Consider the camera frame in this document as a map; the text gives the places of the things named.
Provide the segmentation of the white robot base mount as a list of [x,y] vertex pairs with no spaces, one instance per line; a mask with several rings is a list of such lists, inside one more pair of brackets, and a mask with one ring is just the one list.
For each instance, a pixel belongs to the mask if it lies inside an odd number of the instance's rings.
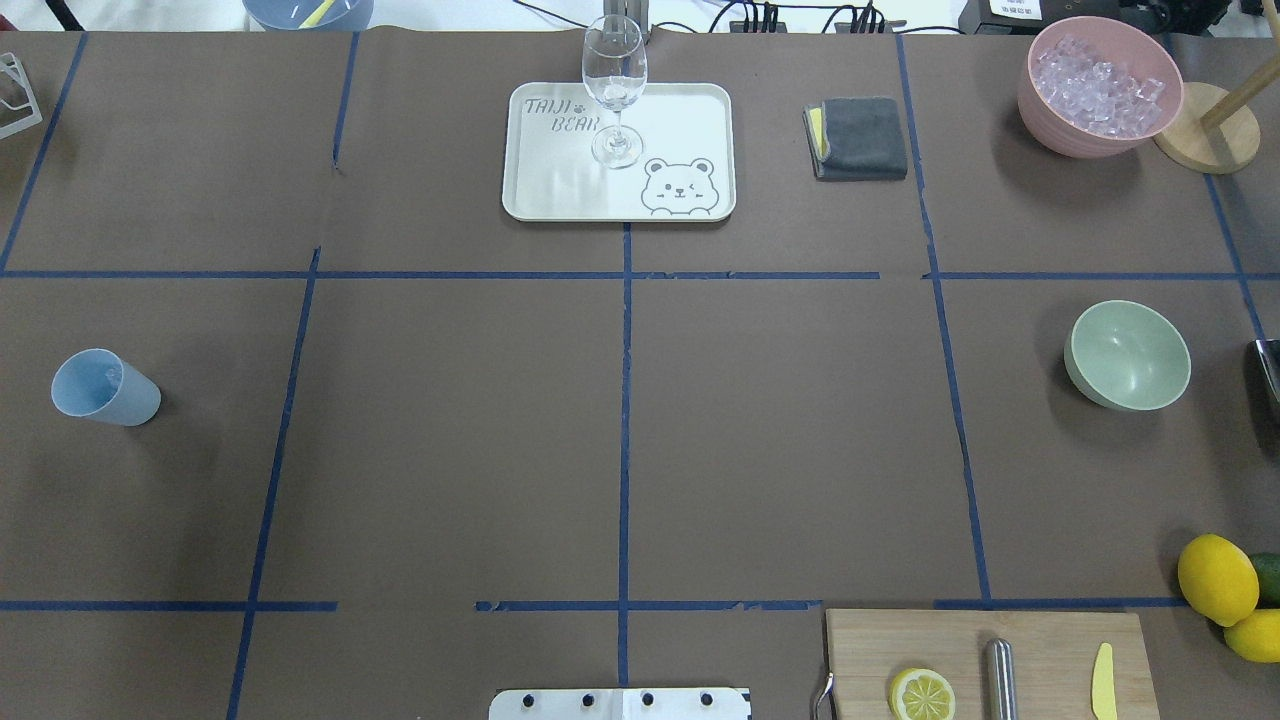
[[731,687],[508,689],[489,719],[750,719],[749,692]]

